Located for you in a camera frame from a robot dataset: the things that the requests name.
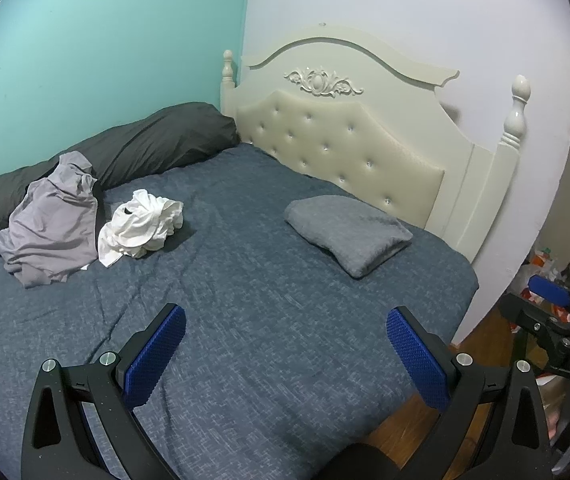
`blue bedsheet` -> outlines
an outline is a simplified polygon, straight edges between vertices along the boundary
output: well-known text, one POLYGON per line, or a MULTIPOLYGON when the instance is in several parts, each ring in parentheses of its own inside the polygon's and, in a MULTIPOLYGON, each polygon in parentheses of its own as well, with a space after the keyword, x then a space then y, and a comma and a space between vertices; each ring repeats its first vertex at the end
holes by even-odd
POLYGON ((124 202, 140 188, 185 203, 184 227, 164 250, 30 290, 0 259, 0 469, 9 480, 20 478, 40 364, 118 350, 166 302, 185 308, 187 334, 136 414, 167 462, 183 480, 307 479, 412 391, 385 337, 389 309, 407 305, 450 340, 478 287, 465 258, 411 226, 410 247, 350 278, 283 220, 292 200, 346 193, 247 144, 106 198, 124 202))

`gray pillowcase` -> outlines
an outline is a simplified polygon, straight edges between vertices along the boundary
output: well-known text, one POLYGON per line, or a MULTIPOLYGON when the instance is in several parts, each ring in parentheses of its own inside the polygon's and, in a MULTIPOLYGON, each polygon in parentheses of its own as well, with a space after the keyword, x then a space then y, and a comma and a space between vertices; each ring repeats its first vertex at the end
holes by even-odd
POLYGON ((115 126, 49 160, 0 175, 0 230, 22 201, 27 186, 50 174, 61 154, 81 152, 103 190, 135 178, 205 160, 240 142, 236 124, 207 103, 163 108, 135 123, 115 126))
POLYGON ((347 196, 294 200, 285 220, 305 240, 331 252, 352 278, 366 276, 412 239, 395 217, 347 196))

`hand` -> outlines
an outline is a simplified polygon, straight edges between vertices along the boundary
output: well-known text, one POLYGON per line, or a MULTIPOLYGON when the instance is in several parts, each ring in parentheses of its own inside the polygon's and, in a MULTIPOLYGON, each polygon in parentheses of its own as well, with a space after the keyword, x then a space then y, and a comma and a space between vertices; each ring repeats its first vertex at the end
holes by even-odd
POLYGON ((561 413, 558 410, 547 415, 547 432, 549 435, 549 440, 551 440, 556 434, 556 425, 558 425, 558 419, 560 416, 561 413))

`headboard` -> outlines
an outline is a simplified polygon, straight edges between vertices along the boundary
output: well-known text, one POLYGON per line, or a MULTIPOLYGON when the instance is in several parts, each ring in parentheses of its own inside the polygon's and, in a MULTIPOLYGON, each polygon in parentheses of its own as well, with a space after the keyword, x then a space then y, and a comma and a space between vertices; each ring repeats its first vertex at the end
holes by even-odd
POLYGON ((474 259, 518 163, 530 96, 523 76, 490 152, 460 132, 434 94, 457 70, 412 61, 360 30, 321 23, 243 56, 237 87, 231 51, 223 58, 221 109, 244 142, 474 259))

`wooden floor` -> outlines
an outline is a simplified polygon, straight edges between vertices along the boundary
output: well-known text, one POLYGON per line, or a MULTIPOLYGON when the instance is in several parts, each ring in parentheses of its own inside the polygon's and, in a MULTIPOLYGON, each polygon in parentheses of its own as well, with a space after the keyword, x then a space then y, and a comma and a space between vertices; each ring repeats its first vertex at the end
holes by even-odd
MULTIPOLYGON (((510 363, 512 336, 510 327, 493 308, 474 331, 461 343, 458 351, 466 352, 474 361, 486 366, 510 363)), ((452 463, 446 479, 461 475, 471 459, 490 406, 479 406, 465 441, 452 463)), ((418 448, 436 422, 437 411, 428 408, 416 394, 369 435, 366 442, 382 450, 402 467, 418 448)))

